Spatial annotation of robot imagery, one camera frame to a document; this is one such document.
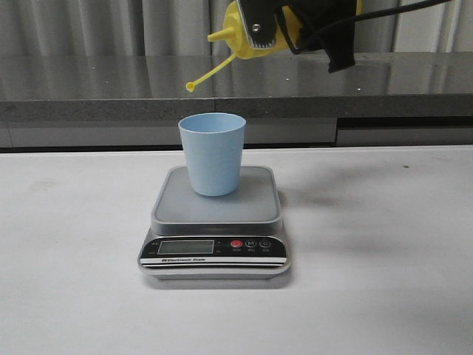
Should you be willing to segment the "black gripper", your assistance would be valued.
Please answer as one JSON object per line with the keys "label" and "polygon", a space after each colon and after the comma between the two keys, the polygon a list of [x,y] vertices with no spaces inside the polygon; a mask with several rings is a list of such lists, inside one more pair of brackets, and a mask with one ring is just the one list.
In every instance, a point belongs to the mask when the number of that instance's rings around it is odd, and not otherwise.
{"label": "black gripper", "polygon": [[[270,49],[276,44],[276,11],[280,1],[240,0],[241,15],[248,43],[253,49]],[[280,29],[294,55],[324,50],[330,59],[328,71],[338,72],[355,65],[356,1],[291,1],[288,4],[302,25],[296,39],[290,37],[286,16],[280,15]]]}

